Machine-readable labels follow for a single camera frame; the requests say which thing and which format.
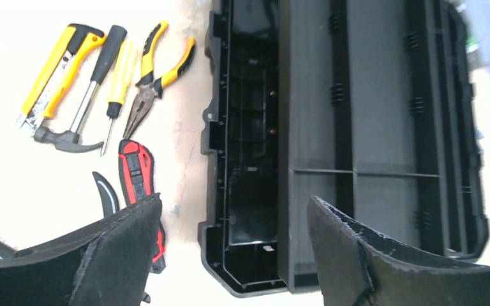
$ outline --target metal blade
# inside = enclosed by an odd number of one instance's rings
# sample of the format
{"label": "metal blade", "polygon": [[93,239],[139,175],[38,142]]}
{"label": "metal blade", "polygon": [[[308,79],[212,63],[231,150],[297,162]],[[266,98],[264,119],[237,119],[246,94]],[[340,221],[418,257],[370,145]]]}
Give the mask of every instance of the metal blade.
{"label": "metal blade", "polygon": [[153,106],[156,98],[158,98],[158,95],[153,88],[144,87],[140,89],[140,92],[134,98],[132,108],[130,109],[125,132],[123,133],[124,139],[130,139],[132,137],[132,134],[134,134]]}
{"label": "metal blade", "polygon": [[27,116],[21,115],[16,122],[16,125],[20,126],[21,129],[25,129],[34,135],[36,129],[38,129],[42,122],[44,121],[44,110],[48,107],[50,99],[55,94],[57,87],[63,81],[64,75],[66,74],[67,67],[69,63],[72,62],[73,56],[70,52],[65,51],[59,64],[54,70],[52,76],[48,80],[48,83],[44,87],[44,90],[36,100],[31,111]]}

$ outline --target toolbox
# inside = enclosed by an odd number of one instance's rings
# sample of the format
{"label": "toolbox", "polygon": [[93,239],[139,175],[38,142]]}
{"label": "toolbox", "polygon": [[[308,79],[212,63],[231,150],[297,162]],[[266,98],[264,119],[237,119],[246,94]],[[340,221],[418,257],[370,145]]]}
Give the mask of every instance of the toolbox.
{"label": "toolbox", "polygon": [[477,259],[489,230],[466,40],[441,0],[214,1],[207,271],[239,297],[317,290],[312,196],[402,243]]}

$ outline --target pliers jaw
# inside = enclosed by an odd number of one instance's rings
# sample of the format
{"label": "pliers jaw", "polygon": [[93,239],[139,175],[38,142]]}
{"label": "pliers jaw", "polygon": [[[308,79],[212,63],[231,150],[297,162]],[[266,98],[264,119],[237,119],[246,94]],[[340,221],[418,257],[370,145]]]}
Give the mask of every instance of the pliers jaw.
{"label": "pliers jaw", "polygon": [[140,91],[134,98],[132,108],[128,116],[128,121],[123,133],[124,139],[130,139],[136,129],[140,126],[145,116],[154,104],[155,99],[158,97],[158,93],[152,88],[152,86],[141,87]]}

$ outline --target rubber grip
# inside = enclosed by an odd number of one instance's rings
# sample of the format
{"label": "rubber grip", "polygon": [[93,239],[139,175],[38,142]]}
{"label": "rubber grip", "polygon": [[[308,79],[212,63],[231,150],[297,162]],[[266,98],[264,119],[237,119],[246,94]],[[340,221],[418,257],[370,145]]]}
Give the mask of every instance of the rubber grip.
{"label": "rubber grip", "polygon": [[127,30],[125,30],[125,28],[120,27],[119,25],[112,25],[112,28],[106,37],[106,42],[104,42],[102,50],[96,60],[93,74],[91,75],[92,82],[96,82],[98,85],[102,84],[102,81],[104,81],[108,75],[108,71],[110,71],[110,68],[119,54],[121,44],[125,40],[126,35]]}
{"label": "rubber grip", "polygon": [[133,140],[119,142],[119,180],[127,206],[154,192],[154,158],[146,147]]}
{"label": "rubber grip", "polygon": [[152,31],[145,40],[144,51],[142,52],[142,77],[136,86],[146,86],[155,81],[155,76],[153,75],[153,57],[155,53],[155,46],[160,39],[160,36],[168,29],[168,22],[161,21]]}
{"label": "rubber grip", "polygon": [[124,103],[127,88],[132,79],[136,55],[137,50],[134,43],[130,40],[124,41],[115,62],[114,79],[108,97],[109,103],[119,103],[120,105]]}
{"label": "rubber grip", "polygon": [[78,71],[80,63],[83,61],[85,55],[89,53],[89,51],[91,51],[92,49],[102,45],[104,43],[105,36],[103,31],[95,29],[93,27],[89,27],[88,25],[68,25],[59,37],[56,45],[54,46],[50,54],[50,57],[46,60],[44,67],[42,67],[42,70],[36,78],[33,88],[31,89],[26,101],[22,105],[21,111],[23,114],[29,115],[29,112],[33,108],[34,104],[48,84],[48,81],[52,77],[55,69],[57,68],[57,65],[63,58],[65,51],[67,51],[68,45],[73,40],[78,41],[79,39],[81,39],[80,48],[76,50],[74,54],[71,54],[73,55],[73,58],[71,59],[72,62],[68,64],[70,65],[70,67],[68,68],[68,72],[61,81],[59,87],[55,89],[49,101],[49,104],[44,111],[43,115],[46,118],[51,118],[54,116],[54,108],[68,91],[73,77]]}
{"label": "rubber grip", "polygon": [[158,78],[153,84],[153,88],[158,93],[159,98],[162,98],[164,89],[171,83],[174,83],[191,66],[194,59],[195,50],[196,40],[194,37],[189,37],[187,39],[185,53],[183,53],[181,60],[177,63],[177,65],[175,65],[174,68]]}

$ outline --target screwdriver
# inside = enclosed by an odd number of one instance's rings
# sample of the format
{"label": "screwdriver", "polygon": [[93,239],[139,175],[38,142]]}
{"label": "screwdriver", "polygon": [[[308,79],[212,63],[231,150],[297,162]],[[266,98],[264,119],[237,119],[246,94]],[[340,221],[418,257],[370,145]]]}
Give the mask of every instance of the screwdriver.
{"label": "screwdriver", "polygon": [[136,61],[137,50],[134,43],[130,40],[126,40],[121,45],[119,55],[117,56],[117,62],[114,70],[114,81],[112,82],[112,89],[110,91],[110,97],[108,98],[108,110],[106,116],[110,118],[108,131],[104,138],[104,145],[100,150],[100,156],[104,156],[114,126],[114,120],[118,118],[121,107],[124,103],[124,97],[127,88],[132,79],[132,73],[134,70],[134,62]]}
{"label": "screwdriver", "polygon": [[102,50],[98,55],[96,60],[96,64],[93,69],[93,74],[91,75],[91,80],[89,82],[89,86],[85,91],[84,98],[78,108],[78,112],[72,121],[72,125],[70,126],[70,131],[77,133],[78,130],[82,127],[85,115],[87,115],[87,111],[93,102],[94,96],[98,87],[102,84],[102,81],[108,75],[108,71],[114,64],[115,58],[119,53],[121,45],[125,40],[127,35],[127,30],[125,28],[120,27],[119,25],[112,25],[110,28],[110,32],[108,32],[108,37],[106,38],[106,42],[102,46]]}

